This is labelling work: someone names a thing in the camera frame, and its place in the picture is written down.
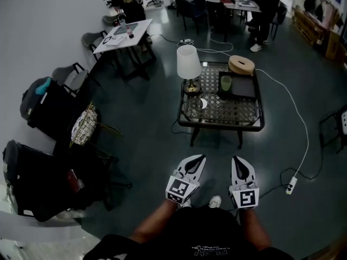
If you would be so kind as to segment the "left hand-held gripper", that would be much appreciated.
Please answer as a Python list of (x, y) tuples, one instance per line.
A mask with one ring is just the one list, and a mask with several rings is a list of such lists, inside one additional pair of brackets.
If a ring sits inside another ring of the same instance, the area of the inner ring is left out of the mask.
[(193, 155), (183, 159), (170, 176), (165, 190), (166, 199), (183, 205), (199, 188), (198, 182), (203, 172), (206, 156)]

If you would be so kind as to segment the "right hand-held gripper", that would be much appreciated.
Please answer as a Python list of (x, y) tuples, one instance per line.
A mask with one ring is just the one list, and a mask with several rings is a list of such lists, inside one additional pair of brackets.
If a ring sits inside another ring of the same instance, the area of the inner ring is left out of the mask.
[[(239, 156), (232, 157), (231, 161), (231, 180), (232, 186), (229, 186), (229, 194), (233, 206), (236, 209), (253, 209), (259, 204), (259, 188), (255, 182), (254, 167), (244, 158)], [(237, 185), (240, 180), (249, 182)]]

